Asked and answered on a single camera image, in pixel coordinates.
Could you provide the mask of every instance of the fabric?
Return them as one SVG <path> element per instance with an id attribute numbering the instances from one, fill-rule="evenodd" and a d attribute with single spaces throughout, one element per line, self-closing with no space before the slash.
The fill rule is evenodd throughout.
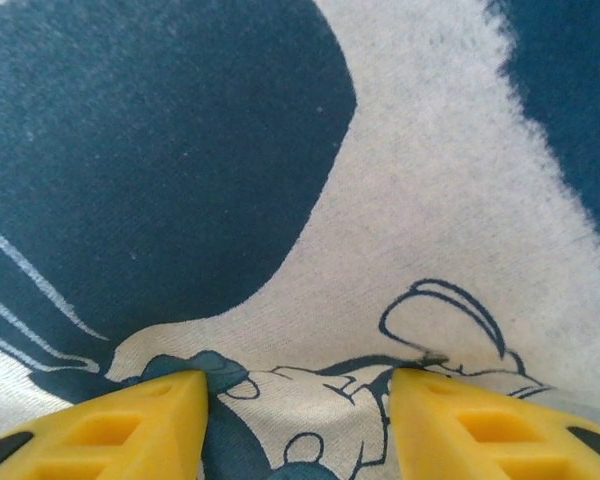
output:
<path id="1" fill-rule="evenodd" d="M 398 366 L 600 409 L 600 0 L 0 4 L 0 431 L 196 368 L 200 478 L 397 478 Z"/>

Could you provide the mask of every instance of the cartoon graphic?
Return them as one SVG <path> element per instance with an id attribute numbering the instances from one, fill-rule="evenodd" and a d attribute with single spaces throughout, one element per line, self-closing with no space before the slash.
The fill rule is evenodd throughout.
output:
<path id="1" fill-rule="evenodd" d="M 11 32 L 0 38 L 0 350 L 38 386 L 75 403 L 205 371 L 209 480 L 353 479 L 384 465 L 396 367 L 520 398 L 549 388 L 487 308 L 441 279 L 414 282 L 370 317 L 370 334 L 399 356 L 247 370 L 209 345 L 109 375 L 128 338 L 215 321 L 274 275 L 356 107 L 335 35 L 308 0 L 149 1 L 133 12 L 128 21 L 124 3 L 107 0 L 0 6 Z M 31 28 L 12 32 L 13 18 Z M 39 102 L 49 91 L 54 101 Z M 272 419 L 269 402 L 284 398 Z"/>

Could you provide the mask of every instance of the rectangular hole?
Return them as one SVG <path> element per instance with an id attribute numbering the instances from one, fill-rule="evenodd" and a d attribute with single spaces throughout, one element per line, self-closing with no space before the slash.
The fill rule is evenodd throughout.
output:
<path id="1" fill-rule="evenodd" d="M 82 421 L 65 439 L 72 446 L 122 445 L 138 427 L 142 417 L 125 413 L 94 415 Z"/>
<path id="2" fill-rule="evenodd" d="M 480 443 L 538 442 L 542 438 L 523 418 L 498 410 L 461 412 L 456 418 Z"/>
<path id="3" fill-rule="evenodd" d="M 101 462 L 70 460 L 45 462 L 36 469 L 32 480 L 96 480 L 105 469 Z"/>
<path id="4" fill-rule="evenodd" d="M 591 480 L 561 457 L 507 458 L 498 463 L 511 480 Z"/>

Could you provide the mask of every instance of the white stripe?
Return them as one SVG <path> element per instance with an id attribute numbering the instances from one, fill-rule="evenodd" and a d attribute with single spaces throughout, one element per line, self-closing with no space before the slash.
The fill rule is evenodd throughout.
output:
<path id="1" fill-rule="evenodd" d="M 2 340 L 1 338 L 0 338 L 0 348 L 6 352 L 9 352 L 11 355 L 13 355 L 15 358 L 20 360 L 22 363 L 24 363 L 25 365 L 27 365 L 30 368 L 33 368 L 35 370 L 40 370 L 43 372 L 55 372 L 57 370 L 67 370 L 67 369 L 87 370 L 87 367 L 50 367 L 48 365 L 44 365 L 44 364 L 34 360 L 26 353 L 21 352 L 20 350 L 18 350 L 15 347 L 12 347 L 11 345 L 9 345 L 7 342 Z"/>
<path id="2" fill-rule="evenodd" d="M 91 360 L 90 358 L 79 357 L 77 355 L 68 355 L 66 353 L 59 352 L 58 350 L 53 348 L 51 345 L 49 345 L 47 342 L 45 342 L 44 339 L 40 338 L 40 336 L 38 336 L 29 327 L 27 327 L 1 301 L 0 301 L 0 316 L 2 318 L 4 318 L 7 322 L 9 322 L 11 325 L 16 327 L 18 330 L 20 330 L 20 332 L 24 336 L 26 336 L 33 343 L 35 343 L 40 348 L 42 348 L 42 350 L 53 355 L 54 357 L 59 358 L 61 360 L 75 360 L 78 362 L 82 362 L 82 363 L 84 363 L 84 367 L 79 367 L 79 368 L 84 369 L 88 372 L 97 373 L 100 370 L 100 368 L 98 367 L 98 364 L 96 362 L 94 362 L 93 360 Z"/>
<path id="3" fill-rule="evenodd" d="M 76 313 L 73 311 L 73 307 L 64 299 L 64 297 L 58 292 L 53 285 L 51 285 L 42 274 L 31 265 L 31 263 L 24 258 L 24 256 L 9 243 L 9 241 L 0 235 L 0 250 L 13 260 L 20 270 L 22 270 L 40 291 L 47 297 L 51 302 L 60 310 L 64 315 L 73 323 L 76 327 L 89 335 L 99 338 L 101 340 L 108 340 L 107 337 L 100 335 L 95 330 L 89 328 L 85 323 L 78 318 Z"/>

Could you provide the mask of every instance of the yellow plastic piece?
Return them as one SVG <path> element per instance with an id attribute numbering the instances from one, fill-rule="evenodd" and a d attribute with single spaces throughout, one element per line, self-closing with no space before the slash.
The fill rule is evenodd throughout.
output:
<path id="1" fill-rule="evenodd" d="M 204 373 L 141 383 L 10 432 L 35 436 L 0 465 L 0 480 L 193 480 L 207 417 Z"/>
<path id="2" fill-rule="evenodd" d="M 572 435 L 582 418 L 419 370 L 389 394 L 404 480 L 600 480 L 600 456 Z"/>

